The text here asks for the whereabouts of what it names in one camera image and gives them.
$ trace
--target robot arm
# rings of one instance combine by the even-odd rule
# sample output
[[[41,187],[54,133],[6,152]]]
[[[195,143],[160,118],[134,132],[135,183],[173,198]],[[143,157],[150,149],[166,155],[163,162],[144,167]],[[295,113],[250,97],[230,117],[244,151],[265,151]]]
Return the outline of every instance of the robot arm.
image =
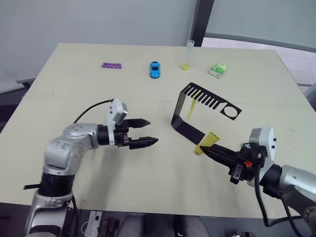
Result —
[[[274,164],[276,140],[273,127],[262,127],[252,130],[249,143],[244,144],[239,152],[216,144],[200,148],[207,156],[229,168],[230,181],[234,184],[247,180],[248,185],[255,186],[257,175],[263,192],[296,210],[316,237],[316,175],[289,165],[280,167]],[[257,198],[260,196],[259,185]]]
[[[113,100],[108,116],[110,127],[95,123],[74,123],[65,128],[63,134],[53,139],[44,155],[44,166],[38,188],[25,225],[25,234],[51,233],[66,236],[71,221],[68,207],[73,197],[72,186],[81,160],[88,150],[99,145],[129,146],[130,149],[151,146],[157,138],[143,137],[132,140],[127,133],[129,127],[139,128],[150,124],[144,119],[126,119],[126,105]]]

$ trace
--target circular hole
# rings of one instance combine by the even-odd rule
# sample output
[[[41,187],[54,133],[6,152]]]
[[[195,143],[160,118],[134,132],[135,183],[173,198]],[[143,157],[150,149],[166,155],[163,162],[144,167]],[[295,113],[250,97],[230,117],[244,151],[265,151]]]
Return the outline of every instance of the circular hole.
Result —
[[[224,112],[229,117],[236,117],[238,114],[237,110],[234,107],[230,106],[225,107]]]

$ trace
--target test tube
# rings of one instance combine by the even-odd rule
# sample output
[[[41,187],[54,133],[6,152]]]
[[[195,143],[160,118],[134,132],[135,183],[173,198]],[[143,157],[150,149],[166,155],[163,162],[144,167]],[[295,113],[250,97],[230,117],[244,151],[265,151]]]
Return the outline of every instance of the test tube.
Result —
[[[188,40],[186,53],[184,55],[184,62],[181,66],[182,70],[186,71],[190,68],[193,47],[194,47],[194,40]]]

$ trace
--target white wall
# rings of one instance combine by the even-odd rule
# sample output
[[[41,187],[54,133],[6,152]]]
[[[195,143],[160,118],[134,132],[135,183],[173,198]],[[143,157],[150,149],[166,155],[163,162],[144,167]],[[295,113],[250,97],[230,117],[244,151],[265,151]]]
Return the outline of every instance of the white wall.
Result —
[[[196,0],[0,0],[3,77],[36,77],[60,42],[185,45]]]
[[[316,0],[215,0],[205,36],[212,35],[316,50]]]

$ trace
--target table surface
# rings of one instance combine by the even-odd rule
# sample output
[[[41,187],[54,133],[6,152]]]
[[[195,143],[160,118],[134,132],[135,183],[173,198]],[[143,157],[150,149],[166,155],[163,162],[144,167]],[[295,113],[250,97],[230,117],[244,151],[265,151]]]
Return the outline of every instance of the table surface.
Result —
[[[221,137],[219,145],[239,150],[252,128],[271,125],[277,137],[276,163],[316,172],[316,115],[272,50],[194,48],[191,68],[181,70],[184,47],[59,44],[0,134],[1,202],[31,204],[50,140],[87,107],[119,98],[128,119],[152,124],[131,129],[133,138],[153,136],[151,147],[101,147],[89,151],[76,175],[79,208],[224,217],[261,217],[253,188],[229,182],[228,169],[205,155],[170,125],[179,92],[190,82],[242,109],[235,121],[197,103],[189,123]],[[149,77],[149,63],[161,63],[161,77]],[[101,68],[103,62],[122,69]],[[208,70],[229,65],[217,79]],[[185,118],[187,98],[181,116]],[[81,122],[106,124],[108,105]],[[284,216],[281,203],[263,195],[269,217]]]

